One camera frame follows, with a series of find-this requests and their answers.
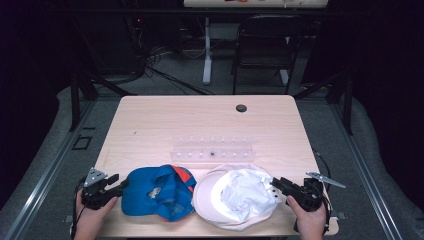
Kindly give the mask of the person's right hand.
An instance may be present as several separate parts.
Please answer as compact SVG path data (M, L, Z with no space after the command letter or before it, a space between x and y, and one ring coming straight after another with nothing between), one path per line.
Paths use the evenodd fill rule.
M287 202L297 217L297 227L301 240L322 240L326 225L326 208L321 204L320 208L313 212L307 212L301 208L294 197L288 196Z

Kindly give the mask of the white desk leg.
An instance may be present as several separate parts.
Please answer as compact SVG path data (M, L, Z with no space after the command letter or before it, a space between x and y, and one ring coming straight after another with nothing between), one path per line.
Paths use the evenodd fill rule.
M212 58L211 58L211 39L210 39L210 22L209 19L205 19L205 61L203 70L204 85L211 83L211 71L212 71Z

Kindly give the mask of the white cap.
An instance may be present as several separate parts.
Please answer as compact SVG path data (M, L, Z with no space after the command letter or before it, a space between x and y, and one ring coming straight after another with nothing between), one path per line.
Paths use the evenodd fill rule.
M243 231L268 219L282 202L272 180L268 172L250 163L223 164L196 184L192 203L206 222Z

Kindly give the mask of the black metal stand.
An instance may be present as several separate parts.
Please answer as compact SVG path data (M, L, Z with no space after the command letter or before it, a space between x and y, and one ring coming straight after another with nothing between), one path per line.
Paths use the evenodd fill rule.
M117 93L120 96L133 96L133 93L130 93L115 84L107 81L105 78L94 74L88 70L75 70L71 78L71 108L72 108L72 122L69 129L70 132L74 131L80 123L80 96L79 93L82 92L84 97L89 101L95 101L99 94L94 87L94 83L99 83L109 90Z
M335 104L344 96L342 124L349 135L352 135L351 117L352 117L352 100L353 100L353 79L346 73L337 73L322 82L315 83L306 90L301 91L294 95L296 100L307 97L308 95L316 92L321 87L331 84L326 101L329 104Z

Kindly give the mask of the aluminium floor rail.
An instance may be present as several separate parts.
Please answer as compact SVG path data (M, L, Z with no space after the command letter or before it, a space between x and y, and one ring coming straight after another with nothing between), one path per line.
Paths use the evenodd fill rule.
M347 145L353 155L353 162L356 171L358 172L360 181L367 193L368 199L374 209L374 212L380 222L387 240L404 240L386 204L386 201L384 200L378 186L375 183L375 180L368 168L359 146L355 141L354 136L348 133L343 124L341 110L337 105L334 104L330 104L329 109L335 118L337 126L340 129L343 138L347 142Z
M95 164L102 127L97 102L82 107L76 129L68 130L68 107L59 114L28 171L0 210L0 240L70 240L73 194Z

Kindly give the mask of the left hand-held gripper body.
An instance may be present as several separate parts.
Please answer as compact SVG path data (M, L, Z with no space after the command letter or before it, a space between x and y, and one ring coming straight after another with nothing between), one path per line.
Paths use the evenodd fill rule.
M82 189L82 203L89 209L98 210L113 197L111 189L106 190L109 176L95 168L91 168L86 176Z

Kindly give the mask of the blue and orange cap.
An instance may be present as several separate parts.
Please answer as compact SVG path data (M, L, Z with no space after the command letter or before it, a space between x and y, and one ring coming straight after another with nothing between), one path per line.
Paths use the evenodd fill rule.
M192 197L197 181L186 168L170 164L138 168L127 181L121 209L128 216L156 214L175 222L194 211Z

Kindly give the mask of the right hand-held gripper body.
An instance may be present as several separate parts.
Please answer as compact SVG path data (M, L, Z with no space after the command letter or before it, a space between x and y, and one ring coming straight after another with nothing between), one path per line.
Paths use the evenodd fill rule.
M317 172L307 172L302 186L294 185L294 198L306 212L313 212L326 202L324 184L345 188L345 185Z

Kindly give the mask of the person's left hand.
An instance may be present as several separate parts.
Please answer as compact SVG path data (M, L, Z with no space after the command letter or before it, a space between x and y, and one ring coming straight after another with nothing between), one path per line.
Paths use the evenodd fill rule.
M82 204L81 192L77 193L76 215L78 218L74 240L96 240L98 232L103 226L108 213L115 207L118 201L113 197L105 206L99 210L91 210Z

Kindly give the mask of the clear acrylic rack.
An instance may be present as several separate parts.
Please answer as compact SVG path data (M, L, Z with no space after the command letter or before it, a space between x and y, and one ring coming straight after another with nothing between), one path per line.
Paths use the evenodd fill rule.
M247 137L180 136L170 156L178 163L233 163L253 162L256 152Z

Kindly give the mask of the black folding chair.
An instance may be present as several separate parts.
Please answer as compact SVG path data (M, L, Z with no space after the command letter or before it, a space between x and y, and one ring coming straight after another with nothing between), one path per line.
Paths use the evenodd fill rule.
M237 90L239 69L264 69L287 71L287 94L307 30L307 21L299 15L259 14L242 21L237 29L231 69L232 93Z

